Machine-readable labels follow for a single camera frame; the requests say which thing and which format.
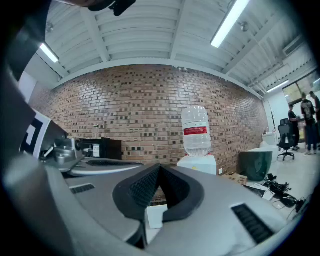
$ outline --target vent grille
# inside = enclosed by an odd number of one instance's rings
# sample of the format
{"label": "vent grille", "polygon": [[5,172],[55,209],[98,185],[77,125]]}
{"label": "vent grille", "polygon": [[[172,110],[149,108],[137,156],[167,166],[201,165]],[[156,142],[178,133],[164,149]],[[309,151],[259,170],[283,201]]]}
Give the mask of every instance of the vent grille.
{"label": "vent grille", "polygon": [[88,183],[88,184],[83,184],[79,186],[72,186],[70,187],[70,190],[72,194],[78,194],[78,193],[86,192],[88,190],[93,190],[94,188],[95,188],[94,185]]}
{"label": "vent grille", "polygon": [[292,45],[287,46],[283,52],[286,56],[289,56],[292,54],[302,43],[304,42],[304,38],[301,36],[298,38],[295,42],[292,43]]}
{"label": "vent grille", "polygon": [[117,161],[109,161],[109,160],[90,160],[86,162],[87,165],[90,166],[131,166],[131,165],[143,165],[137,162],[117,162]]}
{"label": "vent grille", "polygon": [[262,243],[274,234],[246,204],[231,209],[257,244]]}

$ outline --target wall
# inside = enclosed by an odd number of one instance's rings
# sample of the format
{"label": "wall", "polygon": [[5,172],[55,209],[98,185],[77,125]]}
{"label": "wall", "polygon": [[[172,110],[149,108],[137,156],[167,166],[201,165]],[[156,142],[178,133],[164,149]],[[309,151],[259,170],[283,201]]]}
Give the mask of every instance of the wall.
{"label": "wall", "polygon": [[[320,91],[317,91],[315,95],[317,95],[320,98]],[[312,99],[310,96],[307,96],[307,99],[310,100],[313,103],[313,105],[315,105],[314,99]],[[273,124],[272,115],[271,115],[271,109],[272,109],[272,112],[274,114],[274,123],[275,123],[276,132],[277,132],[277,137],[279,137],[280,134],[278,131],[278,126],[280,125],[280,120],[288,118],[288,111],[289,111],[289,105],[282,88],[276,89],[271,93],[266,94],[263,99],[263,105],[264,105],[265,113],[267,116],[269,131],[272,132],[274,129],[274,124]],[[297,116],[304,118],[304,116],[301,113],[301,102],[294,105],[293,112]]]}
{"label": "wall", "polygon": [[243,88],[196,70],[128,65],[85,74],[52,91],[36,88],[30,104],[72,137],[122,140],[123,159],[177,163],[184,155],[181,111],[204,106],[218,169],[235,171],[238,152],[259,147],[268,123],[263,103]]}
{"label": "wall", "polygon": [[35,88],[37,80],[35,80],[31,75],[23,72],[19,80],[19,90],[24,96],[25,102],[29,102],[31,94]]}
{"label": "wall", "polygon": [[25,71],[34,77],[38,82],[48,88],[54,88],[60,80],[60,76],[52,70],[39,56],[35,54],[29,61]]}

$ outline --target water bottle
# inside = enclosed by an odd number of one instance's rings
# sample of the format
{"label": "water bottle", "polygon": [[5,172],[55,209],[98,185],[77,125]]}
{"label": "water bottle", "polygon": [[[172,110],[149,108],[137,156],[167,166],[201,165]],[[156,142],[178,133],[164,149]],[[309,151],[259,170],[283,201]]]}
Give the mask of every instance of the water bottle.
{"label": "water bottle", "polygon": [[204,157],[211,149],[208,112],[203,106],[189,106],[182,111],[184,149],[190,157]]}

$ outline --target office chair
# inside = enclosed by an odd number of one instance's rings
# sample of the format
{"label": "office chair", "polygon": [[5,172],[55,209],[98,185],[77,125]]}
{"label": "office chair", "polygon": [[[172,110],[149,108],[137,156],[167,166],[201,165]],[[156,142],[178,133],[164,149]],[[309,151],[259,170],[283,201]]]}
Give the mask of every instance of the office chair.
{"label": "office chair", "polygon": [[295,142],[295,135],[293,135],[293,125],[291,122],[289,122],[288,119],[286,120],[282,119],[280,125],[278,126],[278,130],[280,133],[278,146],[285,150],[284,153],[278,155],[278,158],[279,156],[283,156],[283,161],[285,160],[286,156],[291,156],[293,157],[293,160],[295,159],[295,154],[292,152],[288,152],[288,150],[293,147]]}
{"label": "office chair", "polygon": [[281,119],[280,120],[280,125],[283,126],[283,125],[288,125],[288,124],[291,124],[291,122],[289,121],[288,118],[285,118],[285,119]]}

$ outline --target ceiling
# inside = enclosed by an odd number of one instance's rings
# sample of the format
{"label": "ceiling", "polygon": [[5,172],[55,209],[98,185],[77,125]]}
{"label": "ceiling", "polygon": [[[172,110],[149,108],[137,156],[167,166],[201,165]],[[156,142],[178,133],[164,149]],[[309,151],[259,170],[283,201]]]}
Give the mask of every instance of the ceiling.
{"label": "ceiling", "polygon": [[[46,42],[59,62],[41,50],[34,58],[56,73],[51,87],[103,68],[165,64],[211,73],[262,96],[317,67],[306,43],[283,53],[301,33],[275,0],[251,0],[220,48],[211,46],[229,2],[137,0],[116,17],[108,8],[91,12],[53,1]],[[248,31],[241,30],[242,22]]]}

